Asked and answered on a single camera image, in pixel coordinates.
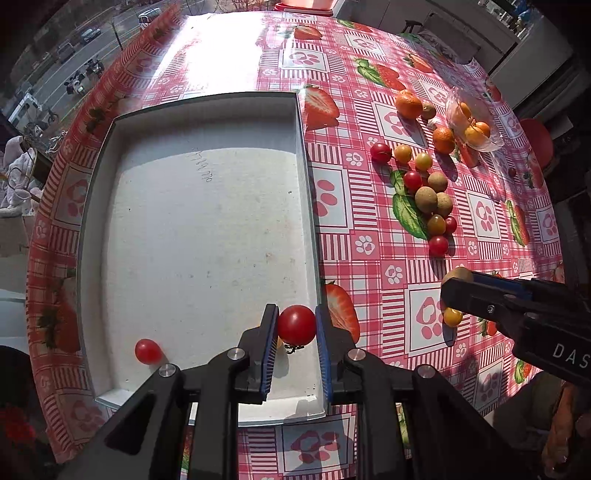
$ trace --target white car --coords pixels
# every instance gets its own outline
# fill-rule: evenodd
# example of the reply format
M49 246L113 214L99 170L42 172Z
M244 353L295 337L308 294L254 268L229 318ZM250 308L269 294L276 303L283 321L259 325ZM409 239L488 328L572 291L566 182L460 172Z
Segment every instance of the white car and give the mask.
M159 16L162 13L162 10L159 8L151 8L150 10L146 10L139 14L139 27L140 29L148 28L148 25L152 23L152 20Z

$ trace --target red container lid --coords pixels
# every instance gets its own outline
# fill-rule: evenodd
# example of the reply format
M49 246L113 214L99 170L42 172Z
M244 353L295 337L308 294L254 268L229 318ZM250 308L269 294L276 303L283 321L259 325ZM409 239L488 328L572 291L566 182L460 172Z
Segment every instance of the red container lid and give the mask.
M307 15L319 15L321 17L332 17L333 11L330 10L318 10L316 8L304 8L304 7L292 7L291 5L285 5L281 2L275 5L274 10L277 12L290 12L295 14L307 14Z

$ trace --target white tray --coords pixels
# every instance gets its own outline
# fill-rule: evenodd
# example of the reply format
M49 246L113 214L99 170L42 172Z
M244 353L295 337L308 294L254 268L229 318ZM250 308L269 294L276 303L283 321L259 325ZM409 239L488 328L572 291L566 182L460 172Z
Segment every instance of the white tray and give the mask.
M97 400L117 408L154 368L181 368L257 326L265 305L314 310L320 285L303 133L293 93L214 95L121 116L90 182L78 253L81 340ZM191 413L194 419L195 406ZM324 416L316 342L279 348L268 401L240 425Z

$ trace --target tangerine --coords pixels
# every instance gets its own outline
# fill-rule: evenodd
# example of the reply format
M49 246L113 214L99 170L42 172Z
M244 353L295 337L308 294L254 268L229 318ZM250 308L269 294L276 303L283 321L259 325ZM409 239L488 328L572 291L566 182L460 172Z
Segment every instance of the tangerine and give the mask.
M472 117L472 111L470 110L470 107L467 104L465 104L464 102L460 103L460 108L462 109L462 113L466 116L466 118Z
M478 148L486 143L486 136L475 127L468 127L464 130L464 137L466 137L466 143L473 148Z
M398 95L394 105L404 118L414 120L423 113L423 103L414 95Z
M488 126L488 124L486 124L484 122L476 122L474 124L474 128L479 130L486 138L490 138L491 128Z
M438 127L433 132L433 146L443 154L450 154L456 148L453 132L448 127Z

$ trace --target pink checkered tablecloth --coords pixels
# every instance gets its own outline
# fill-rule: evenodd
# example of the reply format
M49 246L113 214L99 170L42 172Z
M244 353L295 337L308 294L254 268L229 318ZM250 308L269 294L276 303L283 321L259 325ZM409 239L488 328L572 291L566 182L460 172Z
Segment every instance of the pink checkered tablecloth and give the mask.
M298 25L309 28L295 30ZM364 78L359 59L363 65L394 69L399 82L435 104L442 124L453 86L484 98L505 146L482 154L475 168L435 154L431 131L422 122L400 120L396 90L384 86L392 83L380 82L379 76L377 82ZM445 344L441 332L440 280L455 266L506 278L561 277L554 213L537 162L517 118L480 65L456 65L428 44L333 18L246 12L184 19L178 7L171 7L88 94L37 213L27 277L28 337L58 461L72 458L111 414L93 400L76 314L68 306L86 191L111 121L122 113L195 96L306 86L323 90L339 111L336 120L324 119L324 124L307 118L306 146L322 276L350 295L361 326L358 346L391 365L434 365L482 414L514 395L523 377L527 382L535 373L520 366L515 375L511 340L487 331L474 317L464 318L453 346ZM449 178L458 229L444 259L430 257L427 242L395 217L389 167L373 165L368 155L376 141L408 144L415 155L428 151L435 159L432 171ZM509 167L517 171L514 179ZM521 210L528 232L522 232L519 243L507 201ZM241 478L352 476L354 438L354 406L332 408L319 421L242 429Z

